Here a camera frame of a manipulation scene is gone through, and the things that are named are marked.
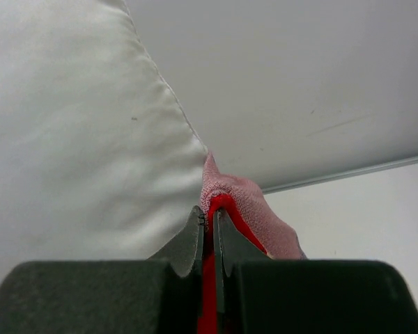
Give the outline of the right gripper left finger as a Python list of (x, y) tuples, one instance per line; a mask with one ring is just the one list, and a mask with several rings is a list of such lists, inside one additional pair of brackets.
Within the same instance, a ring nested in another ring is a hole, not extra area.
[(0, 284), (0, 333), (195, 333), (205, 216), (147, 260), (32, 261)]

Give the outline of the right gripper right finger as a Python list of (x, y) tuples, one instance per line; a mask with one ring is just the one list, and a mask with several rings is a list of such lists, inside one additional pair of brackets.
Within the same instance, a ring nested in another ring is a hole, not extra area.
[(418, 333), (418, 310), (391, 265), (274, 260), (219, 210), (213, 218), (218, 333)]

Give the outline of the red patterned pillowcase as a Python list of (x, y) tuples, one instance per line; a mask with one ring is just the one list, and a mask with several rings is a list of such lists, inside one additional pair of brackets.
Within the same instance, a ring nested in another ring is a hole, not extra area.
[(306, 255), (300, 247), (296, 231), (271, 210), (260, 187), (247, 178), (221, 173), (211, 152), (203, 166), (200, 207), (205, 214), (206, 231), (203, 251), (203, 315), (198, 321), (198, 332), (215, 333), (213, 215), (218, 209), (225, 209), (235, 227), (269, 257), (302, 260)]

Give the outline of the white pillow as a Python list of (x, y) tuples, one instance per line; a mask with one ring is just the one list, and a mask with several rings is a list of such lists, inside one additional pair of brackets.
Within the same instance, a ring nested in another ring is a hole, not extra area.
[(0, 1), (0, 262), (150, 256), (205, 157), (123, 1)]

